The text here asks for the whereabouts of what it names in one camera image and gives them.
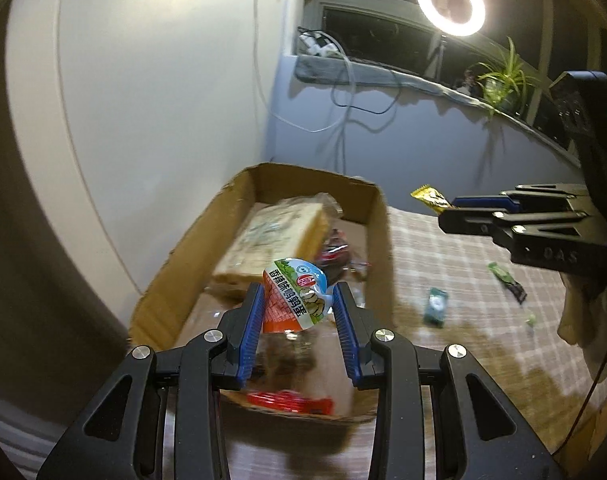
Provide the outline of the green candy packet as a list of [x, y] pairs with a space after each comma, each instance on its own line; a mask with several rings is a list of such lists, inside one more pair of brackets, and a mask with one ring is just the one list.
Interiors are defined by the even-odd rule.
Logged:
[[499, 263], [490, 262], [488, 264], [490, 272], [499, 280], [499, 282], [509, 290], [519, 304], [523, 304], [527, 298], [527, 292], [520, 282], [517, 282], [508, 270], [505, 270]]

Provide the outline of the yellow snack packet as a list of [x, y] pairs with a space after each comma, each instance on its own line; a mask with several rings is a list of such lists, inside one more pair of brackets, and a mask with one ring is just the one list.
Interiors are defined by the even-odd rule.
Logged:
[[415, 200], [418, 200], [430, 208], [432, 211], [435, 211], [436, 214], [441, 214], [441, 212], [452, 208], [452, 205], [445, 198], [445, 195], [439, 192], [437, 188], [434, 188], [428, 184], [424, 184], [414, 190], [411, 193], [411, 196], [415, 198]]

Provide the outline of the teal candy packet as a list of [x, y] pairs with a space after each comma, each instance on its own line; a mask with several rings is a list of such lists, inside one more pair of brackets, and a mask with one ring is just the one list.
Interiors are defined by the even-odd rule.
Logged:
[[444, 290], [432, 287], [424, 310], [424, 321], [427, 324], [441, 327], [445, 324], [448, 303], [449, 295]]

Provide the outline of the egg snack packet orange-green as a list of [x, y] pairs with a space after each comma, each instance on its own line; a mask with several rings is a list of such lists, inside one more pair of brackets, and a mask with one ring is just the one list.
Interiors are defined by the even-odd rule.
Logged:
[[299, 333], [332, 309], [325, 274], [297, 258], [274, 260], [264, 269], [264, 333]]

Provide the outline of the small green candy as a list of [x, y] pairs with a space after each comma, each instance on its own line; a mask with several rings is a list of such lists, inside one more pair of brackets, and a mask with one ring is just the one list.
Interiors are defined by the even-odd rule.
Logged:
[[533, 327], [535, 326], [535, 323], [537, 322], [537, 317], [533, 314], [533, 313], [529, 313], [527, 318], [526, 318], [526, 323]]

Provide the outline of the potted spider plant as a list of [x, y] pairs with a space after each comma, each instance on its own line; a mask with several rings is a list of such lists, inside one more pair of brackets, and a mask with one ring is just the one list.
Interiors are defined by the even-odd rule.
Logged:
[[499, 59], [478, 62], [480, 70], [477, 81], [482, 90], [482, 99], [506, 115], [524, 117], [529, 96], [539, 85], [539, 78], [526, 70], [527, 63], [517, 52], [511, 36], [506, 37], [507, 50], [499, 51]]

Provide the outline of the red-sealed brown snack bag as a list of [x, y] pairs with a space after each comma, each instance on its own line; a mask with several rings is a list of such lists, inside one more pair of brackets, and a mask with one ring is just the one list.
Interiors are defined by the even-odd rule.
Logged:
[[246, 401], [256, 408], [288, 414], [332, 415], [334, 401], [330, 396], [305, 393], [308, 375], [317, 367], [316, 340], [311, 330], [262, 334], [246, 382]]

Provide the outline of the bagged sliced bread loaf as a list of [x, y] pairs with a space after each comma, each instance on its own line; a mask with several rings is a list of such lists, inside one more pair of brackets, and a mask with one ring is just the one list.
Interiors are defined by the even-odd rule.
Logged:
[[258, 209], [216, 265], [212, 288], [243, 295], [249, 284], [262, 281], [264, 269], [273, 261], [315, 260], [341, 217], [343, 209], [327, 193], [285, 198]]

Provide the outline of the brown cardboard box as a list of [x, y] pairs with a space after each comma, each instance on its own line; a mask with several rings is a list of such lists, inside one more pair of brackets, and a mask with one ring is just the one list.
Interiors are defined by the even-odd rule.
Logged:
[[[383, 192], [332, 172], [266, 162], [237, 174], [185, 232], [134, 309], [131, 344], [164, 351], [214, 328], [251, 284], [264, 284], [285, 259], [323, 271], [287, 269], [295, 292], [349, 284], [357, 304], [392, 321], [395, 285]], [[377, 395], [347, 377], [334, 318], [310, 302], [298, 326], [278, 288], [267, 288], [252, 376], [226, 399], [247, 410], [319, 422], [366, 422]]]

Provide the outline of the grey windowsill cloth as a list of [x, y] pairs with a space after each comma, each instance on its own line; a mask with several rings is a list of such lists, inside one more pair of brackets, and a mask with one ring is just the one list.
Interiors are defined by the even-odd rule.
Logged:
[[[513, 116], [496, 110], [482, 100], [467, 96], [443, 84], [438, 84], [438, 82], [402, 73], [399, 70], [391, 70], [384, 65], [351, 61], [350, 67], [353, 71], [353, 79], [358, 87], [412, 90], [425, 94], [425, 96], [446, 99], [456, 105], [480, 110], [489, 120], [494, 117], [502, 117], [513, 127], [520, 128], [528, 136], [532, 136], [535, 140], [558, 154], [558, 156], [567, 160], [570, 165], [577, 168], [580, 167], [577, 156], [573, 156], [569, 151], [561, 148], [543, 133], [539, 133]], [[320, 56], [299, 54], [296, 56], [294, 77], [303, 84], [315, 84], [316, 86], [337, 87], [340, 84], [350, 84], [346, 63], [340, 58], [320, 58]]]

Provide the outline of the white power strip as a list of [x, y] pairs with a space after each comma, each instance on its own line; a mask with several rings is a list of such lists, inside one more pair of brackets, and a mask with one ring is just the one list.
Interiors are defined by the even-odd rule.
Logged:
[[305, 30], [299, 34], [300, 50], [306, 55], [328, 58], [336, 56], [339, 50], [332, 40], [328, 40], [320, 32]]

